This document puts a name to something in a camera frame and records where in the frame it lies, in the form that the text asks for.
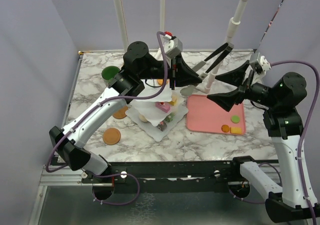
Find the yellow sponge cake square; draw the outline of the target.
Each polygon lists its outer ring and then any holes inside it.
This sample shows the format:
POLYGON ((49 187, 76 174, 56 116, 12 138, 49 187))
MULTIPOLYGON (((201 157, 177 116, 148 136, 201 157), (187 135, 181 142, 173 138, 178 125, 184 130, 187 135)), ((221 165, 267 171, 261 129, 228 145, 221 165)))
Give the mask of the yellow sponge cake square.
POLYGON ((172 95, 172 96, 171 96, 171 101, 169 101, 168 103, 169 103, 171 106, 175 106, 176 103, 177 103, 177 100, 178 100, 178 97, 175 96, 175 95, 172 95))

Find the three tier white stand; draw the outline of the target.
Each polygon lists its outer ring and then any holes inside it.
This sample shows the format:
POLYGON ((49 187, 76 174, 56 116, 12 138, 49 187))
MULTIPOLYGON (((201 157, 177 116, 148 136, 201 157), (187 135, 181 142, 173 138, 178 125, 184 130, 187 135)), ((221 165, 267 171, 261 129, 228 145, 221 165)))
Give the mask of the three tier white stand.
POLYGON ((188 108, 185 105, 185 100, 180 96, 178 91, 174 91, 170 88, 169 80, 167 80, 163 91, 154 98, 137 100, 134 99, 130 103, 130 108, 125 112, 126 115, 136 123, 142 130, 144 130, 150 137, 156 142, 160 142, 168 133, 177 126, 178 122, 188 113, 188 108), (156 107, 156 102, 171 101, 172 95, 177 96, 177 103, 175 106, 170 107, 170 111, 165 113, 156 107), (173 121, 166 122, 167 115, 174 113, 173 121), (139 115, 143 115, 148 122, 142 122, 139 115), (160 122, 166 122, 167 129, 160 131, 157 125, 160 122))

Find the yellow rectangular biscuit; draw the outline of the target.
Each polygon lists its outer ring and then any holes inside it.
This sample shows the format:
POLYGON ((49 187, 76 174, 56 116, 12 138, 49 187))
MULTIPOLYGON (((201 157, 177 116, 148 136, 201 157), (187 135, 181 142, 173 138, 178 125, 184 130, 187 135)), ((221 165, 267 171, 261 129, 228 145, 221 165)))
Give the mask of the yellow rectangular biscuit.
POLYGON ((241 127, 230 127, 230 133, 235 135, 242 135, 243 131, 241 127))

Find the wooden coaster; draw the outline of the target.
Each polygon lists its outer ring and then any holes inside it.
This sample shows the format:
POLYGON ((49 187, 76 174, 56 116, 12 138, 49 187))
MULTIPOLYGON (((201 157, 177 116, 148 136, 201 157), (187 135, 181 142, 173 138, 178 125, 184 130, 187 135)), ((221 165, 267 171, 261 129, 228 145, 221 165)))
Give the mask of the wooden coaster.
POLYGON ((108 128, 104 131, 102 139, 107 145, 115 145, 121 140, 121 132, 116 128, 108 128))
POLYGON ((115 119, 118 119, 118 120, 121 120, 121 119, 124 119, 127 115, 126 115, 126 111, 128 110, 129 108, 127 106, 124 106, 123 108, 121 108, 120 110, 118 110, 117 112, 115 112, 112 116, 115 118, 115 119))

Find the orange sandwich biscuit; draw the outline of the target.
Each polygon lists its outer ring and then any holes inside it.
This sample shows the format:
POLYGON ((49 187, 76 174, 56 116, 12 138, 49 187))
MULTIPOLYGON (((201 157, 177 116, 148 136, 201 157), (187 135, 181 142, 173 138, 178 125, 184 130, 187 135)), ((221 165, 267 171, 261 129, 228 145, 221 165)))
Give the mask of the orange sandwich biscuit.
POLYGON ((164 80, 163 80, 163 79, 158 79, 158 80, 157 80, 157 83, 158 83, 159 86, 162 86, 163 83, 164 83, 164 80))

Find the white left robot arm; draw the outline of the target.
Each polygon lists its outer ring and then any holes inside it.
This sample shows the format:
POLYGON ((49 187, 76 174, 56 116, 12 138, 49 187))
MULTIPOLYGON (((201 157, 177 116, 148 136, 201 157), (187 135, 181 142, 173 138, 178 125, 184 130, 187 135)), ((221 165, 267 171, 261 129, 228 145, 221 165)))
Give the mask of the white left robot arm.
POLYGON ((167 63, 164 47, 160 47, 163 60, 155 59, 145 42, 131 43, 123 55, 123 66, 105 88, 99 98, 78 118, 63 128, 54 126, 49 131, 53 153, 63 159, 61 168, 69 167, 73 171, 84 169, 93 174, 97 181, 106 182, 111 175, 108 162, 100 155, 85 150, 89 138, 115 112, 133 100, 150 100, 159 96, 165 89, 149 96, 140 96, 145 89, 144 80, 163 79, 173 87, 184 87, 201 82, 180 54, 175 65, 167 63))

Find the middle white pvc pole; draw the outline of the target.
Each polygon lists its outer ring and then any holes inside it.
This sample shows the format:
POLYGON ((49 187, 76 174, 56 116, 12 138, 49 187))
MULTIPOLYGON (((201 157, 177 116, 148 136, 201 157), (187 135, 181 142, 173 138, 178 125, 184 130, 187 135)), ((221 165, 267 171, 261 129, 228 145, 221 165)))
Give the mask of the middle white pvc pole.
POLYGON ((160 0, 160 31, 164 32, 165 31, 165 3, 166 0, 160 0))

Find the orange chip cookie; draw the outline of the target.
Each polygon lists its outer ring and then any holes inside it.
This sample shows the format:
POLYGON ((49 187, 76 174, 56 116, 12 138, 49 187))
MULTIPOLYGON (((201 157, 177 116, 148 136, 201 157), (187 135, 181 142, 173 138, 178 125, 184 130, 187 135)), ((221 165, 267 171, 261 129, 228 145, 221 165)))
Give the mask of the orange chip cookie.
POLYGON ((224 125, 221 126, 221 131, 223 133, 229 133, 230 132, 230 127, 228 125, 224 124, 224 125))

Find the pink serving tray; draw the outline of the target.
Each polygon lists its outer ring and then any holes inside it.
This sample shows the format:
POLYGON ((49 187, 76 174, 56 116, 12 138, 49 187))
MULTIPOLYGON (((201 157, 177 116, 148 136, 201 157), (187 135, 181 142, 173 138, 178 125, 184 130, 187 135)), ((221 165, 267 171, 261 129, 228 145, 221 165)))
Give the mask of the pink serving tray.
POLYGON ((243 136, 246 133, 245 111, 242 103, 234 105, 227 112, 213 101, 207 99, 205 95, 193 94, 188 97, 186 105, 188 109, 186 127, 190 131, 239 136, 243 136), (239 123, 231 121, 231 117, 234 115, 240 117, 239 123), (242 129, 242 134, 231 134, 230 131, 224 133, 221 130, 222 125, 239 127, 242 129))

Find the white round cake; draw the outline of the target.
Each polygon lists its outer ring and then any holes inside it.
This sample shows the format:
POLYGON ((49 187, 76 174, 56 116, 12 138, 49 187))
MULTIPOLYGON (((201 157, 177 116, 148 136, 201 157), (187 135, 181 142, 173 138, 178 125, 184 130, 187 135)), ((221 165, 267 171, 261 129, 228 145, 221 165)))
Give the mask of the white round cake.
POLYGON ((142 121, 142 122, 144 122, 144 123, 147 123, 148 122, 148 120, 143 116, 143 115, 139 115, 139 119, 142 121))

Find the green round biscuit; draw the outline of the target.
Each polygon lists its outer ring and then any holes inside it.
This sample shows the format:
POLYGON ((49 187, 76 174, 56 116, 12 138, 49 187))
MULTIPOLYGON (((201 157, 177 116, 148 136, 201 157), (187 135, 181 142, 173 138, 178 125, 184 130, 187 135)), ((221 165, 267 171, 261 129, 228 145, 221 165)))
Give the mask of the green round biscuit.
POLYGON ((233 115, 230 120, 234 123, 234 124, 238 124, 240 122, 240 117, 237 115, 233 115))

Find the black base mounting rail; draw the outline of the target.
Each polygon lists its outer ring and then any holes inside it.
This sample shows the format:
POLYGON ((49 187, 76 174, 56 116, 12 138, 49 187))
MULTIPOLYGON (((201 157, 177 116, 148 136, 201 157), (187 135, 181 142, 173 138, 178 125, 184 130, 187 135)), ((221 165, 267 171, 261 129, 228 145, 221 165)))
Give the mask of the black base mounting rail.
POLYGON ((232 191, 244 198, 251 191, 233 161, 113 162, 110 174, 127 172, 133 177, 98 178, 86 174, 80 184, 117 193, 197 193, 232 191))

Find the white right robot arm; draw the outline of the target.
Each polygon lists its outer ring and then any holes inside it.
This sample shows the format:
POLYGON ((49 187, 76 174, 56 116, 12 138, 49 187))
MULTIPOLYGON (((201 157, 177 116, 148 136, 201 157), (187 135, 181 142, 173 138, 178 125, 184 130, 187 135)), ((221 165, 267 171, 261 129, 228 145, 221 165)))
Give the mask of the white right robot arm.
POLYGON ((275 183, 250 156, 232 160, 229 174, 236 180, 246 179, 260 194, 269 218, 274 223, 311 219, 320 216, 320 205, 309 179, 304 140, 309 125, 296 107, 307 96, 305 78, 287 72, 272 87, 255 82, 273 67, 271 63, 246 62, 241 67, 216 76, 216 80, 235 86, 227 93, 208 95, 225 111, 249 100, 265 107, 264 126, 275 147, 281 183, 275 183))

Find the pink cake slice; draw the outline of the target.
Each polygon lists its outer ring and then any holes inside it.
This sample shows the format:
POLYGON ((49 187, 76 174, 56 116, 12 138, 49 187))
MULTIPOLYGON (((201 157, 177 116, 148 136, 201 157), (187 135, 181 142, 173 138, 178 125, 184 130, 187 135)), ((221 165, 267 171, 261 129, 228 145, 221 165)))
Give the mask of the pink cake slice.
POLYGON ((171 110, 171 105, 168 102, 156 102, 155 106, 164 113, 168 113, 171 110))

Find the green swiss roll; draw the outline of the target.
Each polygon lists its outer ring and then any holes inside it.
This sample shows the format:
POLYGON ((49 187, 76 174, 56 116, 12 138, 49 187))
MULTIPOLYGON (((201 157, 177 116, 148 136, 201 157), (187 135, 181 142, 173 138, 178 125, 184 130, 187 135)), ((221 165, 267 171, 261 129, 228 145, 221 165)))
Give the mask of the green swiss roll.
POLYGON ((175 117, 175 114, 174 114, 174 113, 170 113, 169 115, 167 115, 167 116, 165 117, 164 120, 165 120, 167 123, 170 123, 170 122, 173 121, 174 117, 175 117))

